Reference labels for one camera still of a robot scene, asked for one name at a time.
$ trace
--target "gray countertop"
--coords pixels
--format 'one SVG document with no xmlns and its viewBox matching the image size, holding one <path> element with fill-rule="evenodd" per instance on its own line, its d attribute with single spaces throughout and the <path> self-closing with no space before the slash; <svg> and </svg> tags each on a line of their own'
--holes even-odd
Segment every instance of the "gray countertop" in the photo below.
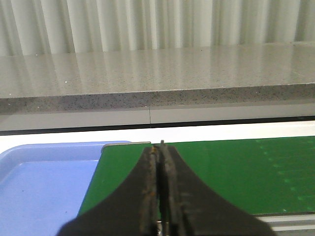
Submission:
<svg viewBox="0 0 315 236">
<path fill-rule="evenodd" d="M 0 57 L 0 113 L 315 98 L 315 43 Z"/>
</svg>

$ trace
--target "white curtain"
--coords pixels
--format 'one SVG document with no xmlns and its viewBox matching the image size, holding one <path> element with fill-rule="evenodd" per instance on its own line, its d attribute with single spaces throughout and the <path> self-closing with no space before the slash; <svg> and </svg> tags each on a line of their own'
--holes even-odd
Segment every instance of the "white curtain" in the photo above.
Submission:
<svg viewBox="0 0 315 236">
<path fill-rule="evenodd" d="M 315 0 L 0 0 L 0 56 L 315 40 Z"/>
</svg>

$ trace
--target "blue plastic tray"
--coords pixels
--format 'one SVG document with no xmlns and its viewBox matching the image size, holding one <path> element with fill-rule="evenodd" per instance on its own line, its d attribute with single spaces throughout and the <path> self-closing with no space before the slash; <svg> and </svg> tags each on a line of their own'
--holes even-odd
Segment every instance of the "blue plastic tray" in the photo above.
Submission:
<svg viewBox="0 0 315 236">
<path fill-rule="evenodd" d="M 74 218 L 105 144 L 22 145 L 0 154 L 0 235 L 54 236 Z"/>
</svg>

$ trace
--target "green cutting mat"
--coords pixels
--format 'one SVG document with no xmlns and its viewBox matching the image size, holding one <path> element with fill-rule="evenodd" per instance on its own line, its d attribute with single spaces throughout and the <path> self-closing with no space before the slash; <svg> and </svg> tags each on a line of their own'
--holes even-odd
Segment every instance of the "green cutting mat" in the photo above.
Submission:
<svg viewBox="0 0 315 236">
<path fill-rule="evenodd" d="M 208 186 L 250 214 L 315 211 L 315 136 L 170 145 Z M 113 192 L 149 146 L 106 147 L 79 214 Z"/>
</svg>

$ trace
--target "metal edge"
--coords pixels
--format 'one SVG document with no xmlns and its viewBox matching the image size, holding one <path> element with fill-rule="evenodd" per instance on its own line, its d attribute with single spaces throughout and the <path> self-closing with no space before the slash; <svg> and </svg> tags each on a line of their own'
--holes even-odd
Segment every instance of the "metal edge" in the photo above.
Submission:
<svg viewBox="0 0 315 236">
<path fill-rule="evenodd" d="M 299 215 L 273 215 L 257 217 L 268 223 L 274 231 L 315 230 L 315 213 Z"/>
</svg>

